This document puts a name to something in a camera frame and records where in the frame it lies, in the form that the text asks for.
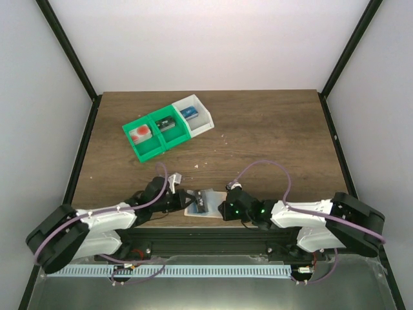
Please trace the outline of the black credit card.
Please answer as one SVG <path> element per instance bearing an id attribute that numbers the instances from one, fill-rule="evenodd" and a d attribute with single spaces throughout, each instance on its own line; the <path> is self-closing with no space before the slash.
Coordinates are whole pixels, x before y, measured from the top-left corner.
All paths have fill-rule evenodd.
<path id="1" fill-rule="evenodd" d="M 197 214 L 206 213 L 208 211 L 206 203 L 206 195 L 204 191 L 195 191 L 194 196 L 196 198 L 195 211 Z"/>

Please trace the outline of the blue credit card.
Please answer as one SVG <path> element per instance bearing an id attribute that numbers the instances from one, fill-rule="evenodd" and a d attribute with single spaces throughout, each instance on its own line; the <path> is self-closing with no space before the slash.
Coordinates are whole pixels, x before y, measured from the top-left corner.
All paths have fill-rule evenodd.
<path id="1" fill-rule="evenodd" d="M 207 216 L 208 208 L 193 203 L 185 209 L 185 216 Z"/>

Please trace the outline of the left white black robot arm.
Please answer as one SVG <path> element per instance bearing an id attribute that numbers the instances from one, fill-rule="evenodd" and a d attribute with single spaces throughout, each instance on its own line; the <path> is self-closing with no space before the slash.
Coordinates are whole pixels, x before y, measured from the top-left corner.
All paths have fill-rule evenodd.
<path id="1" fill-rule="evenodd" d="M 113 206 L 86 210 L 61 205 L 26 237 L 26 245 L 46 274 L 87 256 L 126 260 L 132 245 L 120 236 L 120 230 L 140 226 L 156 212 L 180 211 L 196 201 L 196 196 L 176 185 L 173 178 L 156 176 L 144 190 Z"/>

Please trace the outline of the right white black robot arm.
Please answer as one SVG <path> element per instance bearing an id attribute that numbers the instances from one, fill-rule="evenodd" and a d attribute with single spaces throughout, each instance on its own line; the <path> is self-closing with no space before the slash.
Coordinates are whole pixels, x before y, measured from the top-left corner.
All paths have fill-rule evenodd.
<path id="1" fill-rule="evenodd" d="M 218 210 L 227 222 L 239 220 L 263 231 L 297 228 L 297 238 L 287 243 L 287 254 L 294 260 L 322 249 L 348 249 L 372 258 L 385 243 L 385 216 L 344 192 L 327 200 L 289 203 L 258 200 L 234 187 Z"/>

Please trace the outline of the black card stack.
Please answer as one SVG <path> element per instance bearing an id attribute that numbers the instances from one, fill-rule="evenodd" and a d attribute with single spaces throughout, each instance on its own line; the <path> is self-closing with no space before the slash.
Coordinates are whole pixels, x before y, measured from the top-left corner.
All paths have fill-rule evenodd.
<path id="1" fill-rule="evenodd" d="M 166 130 L 172 129 L 176 125 L 176 121 L 172 116 L 166 116 L 162 119 L 155 121 L 157 128 L 160 132 L 164 132 Z"/>

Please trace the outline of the white red card stack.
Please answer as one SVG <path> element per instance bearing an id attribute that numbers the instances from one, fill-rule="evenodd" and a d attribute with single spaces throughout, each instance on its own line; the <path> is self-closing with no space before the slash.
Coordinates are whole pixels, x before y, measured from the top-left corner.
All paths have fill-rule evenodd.
<path id="1" fill-rule="evenodd" d="M 134 145 L 140 144 L 152 138 L 152 131 L 147 124 L 139 125 L 138 127 L 130 130 L 128 133 Z"/>

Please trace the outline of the blue card stack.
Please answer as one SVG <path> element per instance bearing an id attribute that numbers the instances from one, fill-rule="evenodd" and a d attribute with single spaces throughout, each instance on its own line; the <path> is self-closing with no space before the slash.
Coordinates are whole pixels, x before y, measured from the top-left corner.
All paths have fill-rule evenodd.
<path id="1" fill-rule="evenodd" d="M 183 110 L 180 110 L 180 113 L 184 117 L 185 120 L 196 118 L 199 115 L 199 112 L 194 106 L 189 106 L 187 108 L 184 108 Z"/>

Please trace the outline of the left green plastic bin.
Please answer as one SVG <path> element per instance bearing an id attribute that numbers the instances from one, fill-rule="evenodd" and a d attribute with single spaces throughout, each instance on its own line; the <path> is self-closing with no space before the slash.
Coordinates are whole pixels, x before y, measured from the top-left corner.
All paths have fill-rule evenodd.
<path id="1" fill-rule="evenodd" d="M 122 129 L 141 163 L 166 151 L 161 132 L 150 116 L 143 116 L 127 123 Z"/>

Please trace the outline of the green plastic bin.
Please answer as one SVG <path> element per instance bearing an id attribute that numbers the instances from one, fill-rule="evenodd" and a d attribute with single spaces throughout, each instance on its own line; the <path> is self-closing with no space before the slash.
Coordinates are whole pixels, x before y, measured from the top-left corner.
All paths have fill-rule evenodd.
<path id="1" fill-rule="evenodd" d="M 141 163 L 166 151 L 161 132 L 150 116 L 143 116 L 127 123 L 122 129 Z"/>
<path id="2" fill-rule="evenodd" d="M 160 132 L 155 124 L 155 121 L 162 119 L 166 116 L 172 116 L 176 125 L 174 128 Z M 161 109 L 155 110 L 148 114 L 149 120 L 154 124 L 154 130 L 156 136 L 159 136 L 161 143 L 166 150 L 173 149 L 174 147 L 188 141 L 190 134 L 188 128 L 184 124 L 184 121 L 178 116 L 177 110 L 172 105 L 167 105 Z"/>

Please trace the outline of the middle green plastic bin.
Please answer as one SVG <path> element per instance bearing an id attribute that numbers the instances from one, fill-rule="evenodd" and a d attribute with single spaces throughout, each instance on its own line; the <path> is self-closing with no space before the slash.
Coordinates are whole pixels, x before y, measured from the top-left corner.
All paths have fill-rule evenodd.
<path id="1" fill-rule="evenodd" d="M 174 128 L 160 132 L 155 124 L 155 121 L 162 119 L 166 116 L 172 116 L 176 125 Z M 154 130 L 156 136 L 159 136 L 161 143 L 166 150 L 173 149 L 174 147 L 188 141 L 190 134 L 188 128 L 184 124 L 184 121 L 178 116 L 177 110 L 172 105 L 167 105 L 161 109 L 155 110 L 148 114 L 149 120 L 154 124 Z"/>

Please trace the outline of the white plastic bin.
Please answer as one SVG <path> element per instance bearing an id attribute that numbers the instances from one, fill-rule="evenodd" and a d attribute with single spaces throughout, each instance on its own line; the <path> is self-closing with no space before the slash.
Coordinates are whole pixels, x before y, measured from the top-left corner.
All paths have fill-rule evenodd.
<path id="1" fill-rule="evenodd" d="M 178 116 L 184 121 L 191 138 L 203 134 L 215 127 L 211 114 L 195 94 L 173 102 L 172 106 L 177 110 Z M 199 115 L 196 118 L 185 120 L 181 115 L 180 110 L 189 106 L 194 106 L 199 112 Z"/>

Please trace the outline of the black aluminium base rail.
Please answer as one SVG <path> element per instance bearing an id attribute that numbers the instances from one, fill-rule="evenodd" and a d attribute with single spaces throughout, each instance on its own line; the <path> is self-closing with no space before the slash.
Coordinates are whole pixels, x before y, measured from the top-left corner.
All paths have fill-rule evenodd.
<path id="1" fill-rule="evenodd" d="M 117 231 L 122 244 L 110 256 L 122 262 L 156 256 L 264 256 L 269 261 L 308 264 L 334 253 L 325 245 L 309 252 L 300 249 L 298 233 L 298 228 L 136 227 Z"/>

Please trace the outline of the left black frame post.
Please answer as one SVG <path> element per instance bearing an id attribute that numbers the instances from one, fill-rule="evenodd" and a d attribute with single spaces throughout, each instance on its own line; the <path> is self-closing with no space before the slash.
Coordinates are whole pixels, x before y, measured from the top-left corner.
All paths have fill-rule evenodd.
<path id="1" fill-rule="evenodd" d="M 66 32 L 63 26 L 61 25 L 57 15 L 55 14 L 54 9 L 52 8 L 52 5 L 50 4 L 50 1 L 35 0 L 35 2 L 38 5 L 41 13 L 45 17 L 46 22 L 48 23 L 52 32 L 54 33 L 55 38 L 57 39 L 61 48 L 63 49 L 63 52 L 65 53 L 67 59 L 69 60 L 82 86 L 86 90 L 88 97 L 92 101 L 95 101 L 98 97 L 97 92 L 95 91 L 89 77 L 87 76 L 87 73 L 85 69 L 83 68 L 83 65 L 81 64 L 68 36 L 66 35 Z"/>

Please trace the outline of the black frame post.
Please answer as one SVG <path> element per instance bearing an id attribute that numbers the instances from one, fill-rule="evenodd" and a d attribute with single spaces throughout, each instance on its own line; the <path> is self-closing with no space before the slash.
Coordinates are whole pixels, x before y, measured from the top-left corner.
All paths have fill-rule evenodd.
<path id="1" fill-rule="evenodd" d="M 89 77 L 87 76 L 87 73 L 85 69 L 83 68 L 83 65 L 81 64 L 68 36 L 66 35 L 66 32 L 63 26 L 61 25 L 57 15 L 55 14 L 54 9 L 52 8 L 52 5 L 50 4 L 50 1 L 35 0 L 35 2 L 38 5 L 41 13 L 45 17 L 46 22 L 48 23 L 52 32 L 54 33 L 55 38 L 57 39 L 61 48 L 63 49 L 63 52 L 65 53 L 67 59 L 69 60 L 82 86 L 86 90 L 88 97 L 92 101 L 95 101 L 98 97 L 97 92 L 95 91 Z"/>
<path id="2" fill-rule="evenodd" d="M 355 52 L 359 42 L 361 41 L 362 37 L 367 31 L 367 28 L 369 27 L 375 14 L 379 10 L 382 2 L 383 0 L 371 0 L 368 2 L 364 12 L 359 18 L 359 21 L 355 29 L 353 30 L 349 40 L 347 41 L 336 65 L 334 66 L 331 74 L 329 75 L 327 82 L 325 83 L 325 86 L 321 91 L 322 97 L 327 98 L 332 92 L 332 89 L 336 85 L 340 75 L 344 71 L 347 63 L 349 62 L 350 58 Z"/>

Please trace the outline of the right black frame post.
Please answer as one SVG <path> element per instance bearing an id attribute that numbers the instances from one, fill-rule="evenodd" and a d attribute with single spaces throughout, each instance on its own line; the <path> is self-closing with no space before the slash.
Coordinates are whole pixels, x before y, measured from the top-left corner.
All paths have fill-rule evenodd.
<path id="1" fill-rule="evenodd" d="M 336 85 L 340 75 L 344 71 L 347 63 L 349 62 L 350 58 L 355 52 L 359 42 L 361 41 L 362 37 L 367 31 L 367 28 L 369 27 L 375 14 L 379 10 L 382 2 L 383 0 L 371 0 L 368 2 L 364 12 L 359 18 L 359 21 L 355 29 L 353 30 L 349 40 L 347 41 L 336 65 L 334 66 L 331 74 L 329 75 L 327 82 L 325 83 L 325 86 L 321 91 L 322 97 L 327 98 L 332 92 L 332 89 Z"/>

